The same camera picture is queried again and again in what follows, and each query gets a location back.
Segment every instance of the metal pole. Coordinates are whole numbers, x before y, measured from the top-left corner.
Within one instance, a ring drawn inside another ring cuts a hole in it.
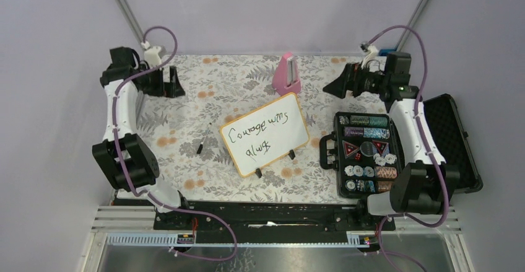
[[[421,13],[425,10],[427,7],[427,4],[430,0],[420,0],[417,4],[417,7],[415,8],[414,13],[412,14],[412,17],[410,18],[409,23],[407,24],[408,27],[414,28],[417,21],[419,20],[419,17],[421,16]],[[408,30],[405,30],[403,34],[401,35],[401,38],[399,38],[399,41],[396,45],[396,50],[401,51],[403,47],[406,45],[407,40],[409,38],[410,32]]]
[[[129,7],[129,4],[127,0],[115,0],[118,7],[122,11],[122,14],[124,14],[124,17],[126,18],[126,21],[129,24],[129,27],[133,31],[133,34],[137,38],[137,41],[140,43],[142,42],[142,36],[144,35],[144,32],[141,29],[141,26],[139,25],[137,19],[135,18],[135,15],[133,14],[133,11]]]

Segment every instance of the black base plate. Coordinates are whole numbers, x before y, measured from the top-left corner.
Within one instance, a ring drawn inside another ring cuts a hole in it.
[[[150,206],[148,201],[115,199],[115,206]],[[233,229],[239,243],[344,243],[347,231],[375,231],[382,217],[373,217],[367,226],[352,217],[353,205],[234,203],[188,201],[190,209],[217,215]],[[198,243],[231,243],[232,236],[217,220],[202,215],[157,213],[155,230],[191,230],[198,219]],[[261,226],[269,221],[281,226]],[[393,222],[383,230],[395,230]]]

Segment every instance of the case handle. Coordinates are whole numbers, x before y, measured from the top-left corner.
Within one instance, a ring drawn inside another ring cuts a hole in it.
[[[337,170],[336,168],[337,163],[333,162],[331,164],[328,164],[328,152],[329,151],[326,149],[326,142],[328,140],[335,141],[336,140],[335,133],[327,134],[326,136],[322,137],[321,140],[319,140],[319,153],[320,153],[319,162],[321,163],[321,168],[325,170],[328,170],[328,169]]]

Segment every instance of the pink metronome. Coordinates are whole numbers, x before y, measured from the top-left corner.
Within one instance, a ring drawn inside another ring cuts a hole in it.
[[[290,92],[298,94],[301,91],[297,59],[291,52],[284,54],[280,59],[272,80],[272,86],[280,96]]]

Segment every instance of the black marker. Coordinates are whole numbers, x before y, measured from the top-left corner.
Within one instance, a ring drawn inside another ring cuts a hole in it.
[[[204,140],[206,140],[206,137],[208,136],[208,133],[210,132],[210,127],[212,126],[212,123],[210,122],[208,126],[208,130],[206,131],[206,134],[202,138],[201,144],[199,145],[199,149],[197,149],[197,154],[201,154],[202,148],[204,147]]]

